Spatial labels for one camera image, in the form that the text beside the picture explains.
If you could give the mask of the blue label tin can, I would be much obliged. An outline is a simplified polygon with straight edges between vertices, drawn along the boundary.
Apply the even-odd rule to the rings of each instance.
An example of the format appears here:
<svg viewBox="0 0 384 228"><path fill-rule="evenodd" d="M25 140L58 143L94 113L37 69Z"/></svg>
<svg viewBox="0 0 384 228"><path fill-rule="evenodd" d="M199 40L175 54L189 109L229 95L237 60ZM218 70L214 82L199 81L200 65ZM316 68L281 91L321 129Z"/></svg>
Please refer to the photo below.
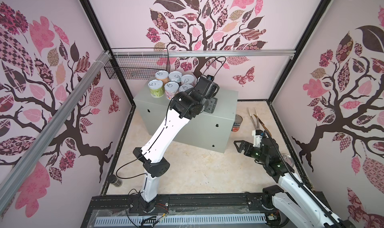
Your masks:
<svg viewBox="0 0 384 228"><path fill-rule="evenodd" d="M282 154L282 157L283 157L284 161L285 161L289 166L291 166L292 168L295 167L295 162L294 162L293 158L292 158L290 155L288 155L288 154Z"/></svg>

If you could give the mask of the orange label can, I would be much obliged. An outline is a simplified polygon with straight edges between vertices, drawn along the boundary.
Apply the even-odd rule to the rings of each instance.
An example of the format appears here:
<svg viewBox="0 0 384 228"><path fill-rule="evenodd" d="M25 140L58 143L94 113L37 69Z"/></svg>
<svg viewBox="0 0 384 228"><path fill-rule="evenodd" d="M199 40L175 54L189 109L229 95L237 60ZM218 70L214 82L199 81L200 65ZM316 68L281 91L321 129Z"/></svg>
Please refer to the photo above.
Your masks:
<svg viewBox="0 0 384 228"><path fill-rule="evenodd" d="M166 84L169 82L169 73L166 70L160 70L156 72L155 78L162 81L163 84Z"/></svg>

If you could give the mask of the red tomato can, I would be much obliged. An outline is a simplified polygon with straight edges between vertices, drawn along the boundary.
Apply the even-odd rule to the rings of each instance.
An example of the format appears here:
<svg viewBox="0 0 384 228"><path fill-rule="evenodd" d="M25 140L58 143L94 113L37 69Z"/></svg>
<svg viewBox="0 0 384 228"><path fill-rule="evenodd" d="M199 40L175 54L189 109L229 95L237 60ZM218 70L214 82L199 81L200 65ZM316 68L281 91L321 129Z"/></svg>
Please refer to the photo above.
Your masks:
<svg viewBox="0 0 384 228"><path fill-rule="evenodd" d="M242 122L243 122L242 116L236 115L235 120L234 120L234 124L232 127L232 132L238 132L240 127L241 127Z"/></svg>

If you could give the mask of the teal label coconut can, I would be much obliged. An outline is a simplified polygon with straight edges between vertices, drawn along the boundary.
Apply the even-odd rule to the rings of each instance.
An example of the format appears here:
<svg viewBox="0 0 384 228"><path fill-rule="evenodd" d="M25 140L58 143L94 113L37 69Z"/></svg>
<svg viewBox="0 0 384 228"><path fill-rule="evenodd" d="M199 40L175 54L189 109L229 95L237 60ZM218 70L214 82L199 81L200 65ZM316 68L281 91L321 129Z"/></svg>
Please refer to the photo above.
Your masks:
<svg viewBox="0 0 384 228"><path fill-rule="evenodd" d="M169 73L169 81L181 84L181 78L183 74L179 71L173 71Z"/></svg>

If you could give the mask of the pink label can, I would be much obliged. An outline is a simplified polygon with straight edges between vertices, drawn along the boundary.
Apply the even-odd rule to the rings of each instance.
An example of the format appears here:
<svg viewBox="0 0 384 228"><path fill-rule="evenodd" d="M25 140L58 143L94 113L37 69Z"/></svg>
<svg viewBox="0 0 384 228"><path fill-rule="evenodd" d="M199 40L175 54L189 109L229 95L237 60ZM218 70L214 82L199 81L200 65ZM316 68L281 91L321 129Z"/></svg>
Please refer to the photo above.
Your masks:
<svg viewBox="0 0 384 228"><path fill-rule="evenodd" d="M195 86L196 85L196 77L194 75L191 75L191 74L185 74L181 77L181 84L182 85L192 85L192 86Z"/></svg>
<svg viewBox="0 0 384 228"><path fill-rule="evenodd" d="M177 82L168 82L164 85L165 95L168 100L174 98L174 96L179 92L179 84Z"/></svg>

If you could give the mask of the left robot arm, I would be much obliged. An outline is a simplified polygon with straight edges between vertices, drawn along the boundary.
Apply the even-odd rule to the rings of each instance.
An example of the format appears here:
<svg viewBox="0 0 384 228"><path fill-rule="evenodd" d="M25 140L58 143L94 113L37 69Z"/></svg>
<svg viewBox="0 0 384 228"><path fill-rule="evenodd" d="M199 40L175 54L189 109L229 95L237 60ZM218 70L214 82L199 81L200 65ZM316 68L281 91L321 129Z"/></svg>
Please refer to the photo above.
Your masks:
<svg viewBox="0 0 384 228"><path fill-rule="evenodd" d="M170 167L170 163L164 158L168 146L191 119L208 108L219 89L212 75L201 75L195 87L179 92L171 99L165 119L157 131L143 147L134 149L133 154L143 163L146 171L139 195L139 204L145 212L149 213L154 209L159 178Z"/></svg>

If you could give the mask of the green label can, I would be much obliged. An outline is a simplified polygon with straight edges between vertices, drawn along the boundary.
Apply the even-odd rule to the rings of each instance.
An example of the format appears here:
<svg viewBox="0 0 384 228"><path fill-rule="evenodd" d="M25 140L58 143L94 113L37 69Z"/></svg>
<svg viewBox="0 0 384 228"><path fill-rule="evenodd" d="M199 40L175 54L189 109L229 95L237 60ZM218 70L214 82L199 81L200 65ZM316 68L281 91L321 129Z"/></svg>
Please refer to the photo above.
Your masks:
<svg viewBox="0 0 384 228"><path fill-rule="evenodd" d="M148 87L153 98L160 98L165 94L164 84L160 80L153 79L149 81Z"/></svg>

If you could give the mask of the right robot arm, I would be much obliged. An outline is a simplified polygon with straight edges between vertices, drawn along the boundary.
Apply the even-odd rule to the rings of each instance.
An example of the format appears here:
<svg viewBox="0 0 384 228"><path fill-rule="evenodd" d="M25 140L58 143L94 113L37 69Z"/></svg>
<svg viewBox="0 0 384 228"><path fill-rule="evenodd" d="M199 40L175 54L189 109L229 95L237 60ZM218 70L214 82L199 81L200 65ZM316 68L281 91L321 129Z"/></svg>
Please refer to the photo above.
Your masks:
<svg viewBox="0 0 384 228"><path fill-rule="evenodd" d="M263 189L262 206L282 212L298 228L353 228L315 196L288 165L276 141L257 136L257 144L244 140L234 141L238 153L250 157L263 166L277 183Z"/></svg>

